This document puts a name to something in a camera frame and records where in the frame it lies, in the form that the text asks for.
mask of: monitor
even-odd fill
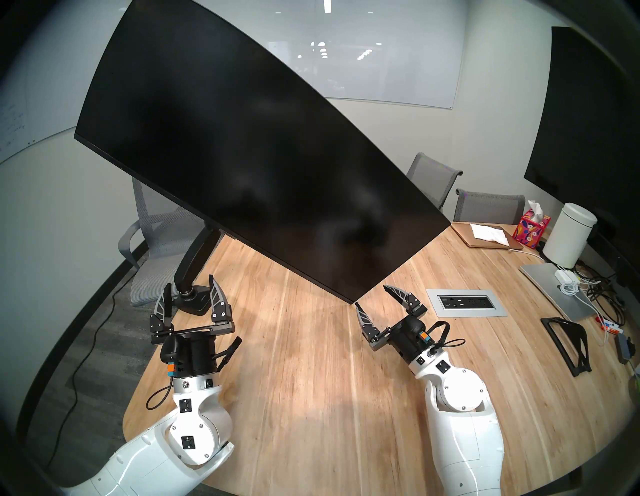
[[[545,106],[525,178],[591,211],[588,243],[640,299],[638,92],[572,28],[552,28]]]
[[[449,226],[313,87],[191,0],[131,3],[75,137],[350,303]]]

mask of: gray carpet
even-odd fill
[[[133,274],[131,269],[116,289]],[[130,286],[129,282],[115,296],[115,311],[98,332],[93,353],[76,374],[78,404],[62,431],[58,453],[49,468],[45,466],[51,457],[58,429],[74,402],[71,374],[91,348],[96,327],[109,314],[111,295],[65,354],[33,415],[26,449],[60,486],[74,486],[93,477],[125,443],[122,417],[154,352],[148,329],[153,304],[133,308],[129,299]],[[189,494],[220,496],[228,493],[201,484]]]

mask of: office chair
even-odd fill
[[[458,188],[454,221],[517,224],[524,210],[523,195],[493,195]]]
[[[204,221],[179,207],[160,193],[133,179],[138,220],[118,242],[118,250],[138,273],[131,282],[131,305],[139,307],[155,301],[172,283],[172,296],[178,296],[173,276],[187,249],[204,228]],[[131,237],[142,229],[149,256],[142,267],[131,254]]]
[[[452,169],[422,152],[418,152],[413,163],[406,173],[424,195],[431,200],[438,210],[442,211],[447,195],[449,194],[456,177],[462,175],[462,171]]]

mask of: handwriting on whiteboard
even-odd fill
[[[24,112],[15,103],[0,102],[0,154],[15,141],[24,121]]]

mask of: whiteboard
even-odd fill
[[[330,12],[325,12],[325,4]],[[0,82],[0,162],[74,127],[131,0],[63,0]],[[467,0],[198,0],[327,98],[452,108]]]
[[[77,124],[102,53],[131,0],[64,0],[0,83],[0,162]]]

